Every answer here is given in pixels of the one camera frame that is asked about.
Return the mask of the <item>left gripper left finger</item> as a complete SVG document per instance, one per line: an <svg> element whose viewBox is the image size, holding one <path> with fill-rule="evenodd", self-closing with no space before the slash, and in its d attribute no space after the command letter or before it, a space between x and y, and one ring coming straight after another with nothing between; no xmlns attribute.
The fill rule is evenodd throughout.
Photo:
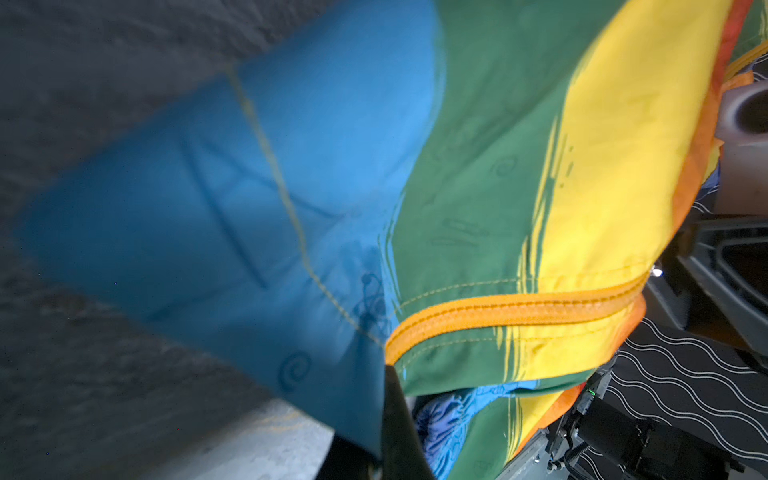
<svg viewBox="0 0 768 480"><path fill-rule="evenodd" d="M335 435L326 457L316 473L316 480L378 479L378 460L358 445Z"/></svg>

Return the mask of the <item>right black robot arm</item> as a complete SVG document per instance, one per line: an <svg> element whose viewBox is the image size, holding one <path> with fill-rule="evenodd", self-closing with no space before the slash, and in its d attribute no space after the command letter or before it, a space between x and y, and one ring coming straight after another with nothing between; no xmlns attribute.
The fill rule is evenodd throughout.
<svg viewBox="0 0 768 480"><path fill-rule="evenodd" d="M569 427L572 478L767 475L767 220L686 225L648 311Z"/></svg>

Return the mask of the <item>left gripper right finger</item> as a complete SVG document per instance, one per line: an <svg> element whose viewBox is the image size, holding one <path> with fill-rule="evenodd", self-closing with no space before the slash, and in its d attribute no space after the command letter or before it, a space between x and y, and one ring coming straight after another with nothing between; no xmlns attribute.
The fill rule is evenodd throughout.
<svg viewBox="0 0 768 480"><path fill-rule="evenodd" d="M385 366L385 397L381 431L384 480L433 480L396 370Z"/></svg>

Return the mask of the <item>rainbow striped jacket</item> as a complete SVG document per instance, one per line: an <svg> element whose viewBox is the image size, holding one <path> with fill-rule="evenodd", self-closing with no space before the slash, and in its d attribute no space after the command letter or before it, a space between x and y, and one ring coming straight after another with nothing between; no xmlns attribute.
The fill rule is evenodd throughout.
<svg viewBox="0 0 768 480"><path fill-rule="evenodd" d="M492 479L640 323L766 50L763 1L345 1L14 233L381 471L393 366L434 478Z"/></svg>

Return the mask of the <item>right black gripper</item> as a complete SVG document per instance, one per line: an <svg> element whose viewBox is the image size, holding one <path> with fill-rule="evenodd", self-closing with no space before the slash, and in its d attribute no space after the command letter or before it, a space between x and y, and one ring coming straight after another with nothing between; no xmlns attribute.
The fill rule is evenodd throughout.
<svg viewBox="0 0 768 480"><path fill-rule="evenodd" d="M683 226L654 264L644 296L656 323L767 364L767 218L717 215Z"/></svg>

